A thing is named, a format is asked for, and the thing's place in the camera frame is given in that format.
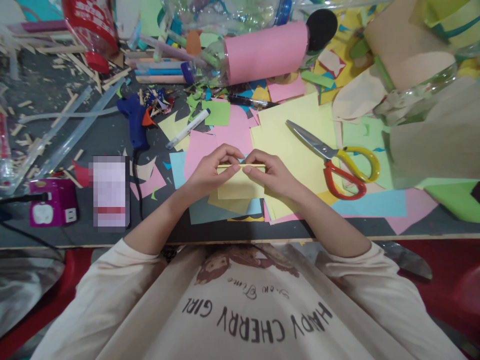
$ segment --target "sleeve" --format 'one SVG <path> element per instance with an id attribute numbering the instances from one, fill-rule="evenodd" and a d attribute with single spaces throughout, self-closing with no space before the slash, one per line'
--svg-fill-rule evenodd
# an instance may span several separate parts
<path id="1" fill-rule="evenodd" d="M 414 358 L 465 359 L 430 318 L 415 285 L 397 274 L 399 267 L 378 245 L 353 258 L 322 251 L 316 266 Z"/>
<path id="2" fill-rule="evenodd" d="M 121 239 L 90 266 L 32 359 L 95 359 L 166 265 Z"/>

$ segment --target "scissors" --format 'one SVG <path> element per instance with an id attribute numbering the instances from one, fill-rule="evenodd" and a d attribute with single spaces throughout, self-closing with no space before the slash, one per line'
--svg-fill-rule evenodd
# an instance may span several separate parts
<path id="1" fill-rule="evenodd" d="M 367 150 L 363 147 L 357 146 L 346 146 L 343 149 L 334 150 L 324 142 L 322 142 L 319 138 L 305 130 L 303 127 L 297 125 L 296 123 L 287 120 L 287 126 L 297 134 L 304 142 L 306 142 L 315 152 L 321 154 L 327 162 L 325 163 L 325 169 L 323 169 L 323 173 L 325 174 L 326 185 L 328 186 L 328 190 L 339 199 L 342 200 L 357 200 L 363 197 L 367 193 L 367 187 L 365 183 L 373 183 L 379 178 L 380 175 L 380 163 L 377 157 L 374 155 L 373 152 Z M 355 152 L 360 153 L 365 156 L 371 165 L 371 175 L 370 177 L 366 176 L 362 173 L 359 168 L 355 165 L 353 160 L 347 154 L 347 152 Z M 343 171 L 336 167 L 332 163 L 332 159 L 334 157 L 340 158 L 346 166 L 350 169 L 353 173 L 349 174 L 346 171 Z M 346 196 L 340 193 L 334 183 L 332 178 L 332 173 L 336 173 L 341 177 L 349 180 L 352 184 L 354 184 L 358 192 L 352 196 Z"/>

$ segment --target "yellow scissors handle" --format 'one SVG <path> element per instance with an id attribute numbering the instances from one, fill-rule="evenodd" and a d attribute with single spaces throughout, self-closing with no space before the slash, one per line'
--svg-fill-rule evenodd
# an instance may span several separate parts
<path id="1" fill-rule="evenodd" d="M 359 170 L 359 168 L 357 167 L 357 165 L 355 165 L 354 161 L 350 158 L 347 152 L 360 153 L 368 159 L 371 165 L 370 177 L 367 177 L 363 172 Z M 377 179 L 380 176 L 379 160 L 377 159 L 377 157 L 373 152 L 371 152 L 370 150 L 367 150 L 364 147 L 346 146 L 343 148 L 343 150 L 338 150 L 338 153 L 336 154 L 336 156 L 340 158 L 346 164 L 346 166 L 350 169 L 350 171 L 357 178 L 362 180 L 364 183 L 373 183 L 377 181 Z"/>

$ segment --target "brown paper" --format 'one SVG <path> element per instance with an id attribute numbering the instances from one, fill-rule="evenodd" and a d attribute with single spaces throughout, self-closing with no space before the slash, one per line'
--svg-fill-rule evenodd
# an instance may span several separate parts
<path id="1" fill-rule="evenodd" d="M 394 1 L 368 24 L 364 34 L 401 92 L 455 62 L 447 45 L 424 24 L 420 1 Z"/>
<path id="2" fill-rule="evenodd" d="M 425 121 L 390 132 L 394 166 L 407 176 L 480 179 L 480 84 L 438 102 Z"/>

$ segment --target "red scissors handle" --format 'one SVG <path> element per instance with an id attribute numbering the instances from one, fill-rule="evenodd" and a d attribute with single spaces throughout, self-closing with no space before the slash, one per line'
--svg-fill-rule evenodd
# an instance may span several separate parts
<path id="1" fill-rule="evenodd" d="M 325 174 L 326 185 L 328 186 L 328 190 L 330 190 L 330 192 L 337 198 L 342 200 L 358 200 L 367 193 L 367 187 L 365 186 L 364 182 L 361 181 L 359 178 L 353 176 L 352 174 L 349 174 L 346 171 L 343 171 L 342 169 L 339 169 L 332 163 L 331 160 L 327 161 L 325 163 L 325 166 L 326 167 L 323 169 L 323 173 Z M 352 196 L 346 196 L 340 193 L 335 187 L 332 173 L 336 173 L 340 175 L 342 178 L 349 180 L 352 184 L 355 184 L 355 186 L 358 189 L 358 192 Z"/>

